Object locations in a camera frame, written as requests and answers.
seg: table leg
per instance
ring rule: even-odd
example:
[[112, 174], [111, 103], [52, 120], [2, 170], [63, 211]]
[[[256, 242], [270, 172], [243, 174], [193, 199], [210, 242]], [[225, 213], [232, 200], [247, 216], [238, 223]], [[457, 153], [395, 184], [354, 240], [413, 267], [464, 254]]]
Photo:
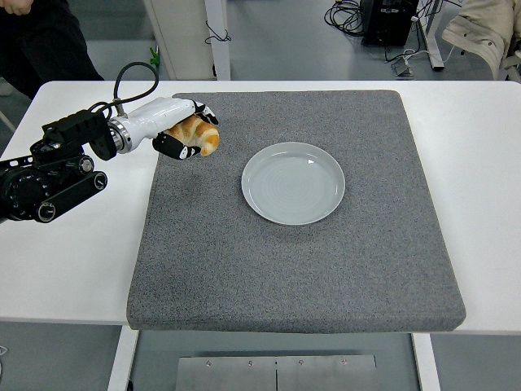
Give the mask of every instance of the table leg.
[[138, 343], [139, 331], [129, 326], [121, 328], [120, 341], [117, 344], [116, 356], [112, 365], [111, 379], [107, 391], [126, 391], [129, 383], [134, 352]]

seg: table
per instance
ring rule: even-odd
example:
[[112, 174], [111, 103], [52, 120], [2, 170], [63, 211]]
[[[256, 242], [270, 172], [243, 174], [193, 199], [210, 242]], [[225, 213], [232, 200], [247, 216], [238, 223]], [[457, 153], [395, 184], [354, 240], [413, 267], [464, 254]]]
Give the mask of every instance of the table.
[[[147, 81], [128, 81], [120, 96]], [[99, 100], [111, 81], [44, 85], [2, 159], [28, 154], [42, 125]], [[396, 90], [401, 94], [466, 305], [455, 332], [520, 334], [521, 86], [494, 81], [165, 81], [127, 112], [181, 92]], [[144, 141], [96, 169], [108, 187], [50, 225], [0, 225], [0, 321], [126, 325], [127, 293], [157, 152]]]

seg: ceramic plate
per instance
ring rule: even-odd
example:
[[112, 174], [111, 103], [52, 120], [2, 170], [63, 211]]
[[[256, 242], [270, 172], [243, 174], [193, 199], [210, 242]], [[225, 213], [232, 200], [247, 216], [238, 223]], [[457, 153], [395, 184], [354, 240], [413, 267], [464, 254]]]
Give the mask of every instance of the ceramic plate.
[[274, 144], [256, 153], [242, 178], [248, 204], [262, 217], [288, 226], [317, 222], [344, 196], [340, 165], [327, 152], [305, 143]]

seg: robotic hand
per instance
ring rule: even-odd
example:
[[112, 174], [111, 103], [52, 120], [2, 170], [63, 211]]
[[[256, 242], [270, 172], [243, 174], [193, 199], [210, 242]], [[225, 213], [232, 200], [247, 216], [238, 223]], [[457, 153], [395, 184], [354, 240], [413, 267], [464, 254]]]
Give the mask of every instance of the robotic hand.
[[181, 160], [199, 153], [200, 148], [184, 145], [163, 131], [194, 114], [208, 123], [219, 123], [212, 110], [203, 103], [157, 98], [128, 115], [120, 112], [108, 122], [108, 126], [119, 153], [131, 152], [144, 138], [153, 138], [152, 145], [158, 152]]
[[[155, 74], [155, 84], [145, 94], [118, 99], [120, 77], [135, 64], [150, 68]], [[44, 125], [43, 138], [30, 147], [30, 156], [0, 161], [0, 222], [7, 219], [51, 222], [103, 190], [107, 175], [94, 171], [94, 161], [83, 151], [86, 143], [102, 160], [135, 150], [145, 138], [152, 138], [157, 151], [175, 159], [198, 153], [198, 147], [183, 145], [164, 130], [192, 115], [217, 125], [215, 115], [206, 105], [189, 99], [158, 98], [128, 115], [123, 112], [123, 103], [150, 94], [157, 84], [159, 78], [153, 67], [129, 64], [116, 80], [113, 103], [96, 103], [89, 110]], [[103, 111], [112, 112], [114, 106], [118, 116], [105, 117]]]

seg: gray floor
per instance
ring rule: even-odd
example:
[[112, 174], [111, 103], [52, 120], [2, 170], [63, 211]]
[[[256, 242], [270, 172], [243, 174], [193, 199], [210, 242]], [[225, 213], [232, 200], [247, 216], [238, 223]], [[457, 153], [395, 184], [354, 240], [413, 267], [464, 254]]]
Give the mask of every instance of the gray floor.
[[[75, 1], [90, 56], [107, 80], [130, 61], [148, 61], [154, 46], [150, 22], [140, 0]], [[229, 0], [228, 17], [234, 80], [394, 80], [383, 48], [367, 48], [327, 26], [322, 17], [332, 0]], [[446, 5], [447, 23], [458, 9]], [[442, 56], [450, 46], [439, 40]], [[406, 47], [418, 47], [416, 33]], [[392, 48], [397, 55], [401, 48]], [[410, 59], [414, 80], [491, 80], [477, 56], [455, 50], [442, 72], [433, 72], [426, 54]], [[162, 67], [160, 75], [165, 80]], [[150, 79], [146, 70], [127, 80]], [[0, 97], [0, 110], [18, 125], [30, 104], [13, 92]], [[11, 132], [0, 122], [0, 152]], [[118, 327], [0, 323], [5, 390], [102, 390], [115, 353]], [[433, 338], [440, 382], [447, 390], [521, 389], [521, 336], [446, 336]], [[387, 369], [388, 388], [418, 389], [409, 339], [404, 335], [281, 336], [164, 332], [143, 334], [132, 377], [136, 389], [173, 389], [177, 358], [184, 354], [257, 352], [363, 352], [375, 354]]]

